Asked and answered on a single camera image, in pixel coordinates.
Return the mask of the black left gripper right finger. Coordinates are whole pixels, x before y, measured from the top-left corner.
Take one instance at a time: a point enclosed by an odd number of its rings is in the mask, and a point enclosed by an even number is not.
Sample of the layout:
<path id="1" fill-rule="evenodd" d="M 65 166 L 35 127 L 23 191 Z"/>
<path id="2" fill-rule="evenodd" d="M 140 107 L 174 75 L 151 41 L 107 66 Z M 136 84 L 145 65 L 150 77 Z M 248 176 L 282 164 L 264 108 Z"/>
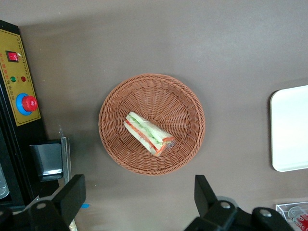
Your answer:
<path id="1" fill-rule="evenodd" d="M 187 231 L 292 231 L 275 210 L 256 207 L 251 214 L 229 200 L 219 200 L 204 175 L 196 175 L 194 201 L 199 212 Z"/>

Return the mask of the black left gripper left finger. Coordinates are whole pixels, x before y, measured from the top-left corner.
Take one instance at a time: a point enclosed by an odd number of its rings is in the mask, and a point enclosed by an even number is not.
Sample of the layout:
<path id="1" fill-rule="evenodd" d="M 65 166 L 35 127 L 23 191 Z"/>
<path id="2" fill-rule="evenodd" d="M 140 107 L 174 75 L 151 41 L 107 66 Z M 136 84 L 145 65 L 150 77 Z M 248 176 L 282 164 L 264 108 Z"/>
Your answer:
<path id="1" fill-rule="evenodd" d="M 15 215 L 10 208 L 1 209 L 0 229 L 2 231 L 68 231 L 69 225 L 85 200 L 85 176 L 74 175 L 53 198 L 41 198 Z"/>

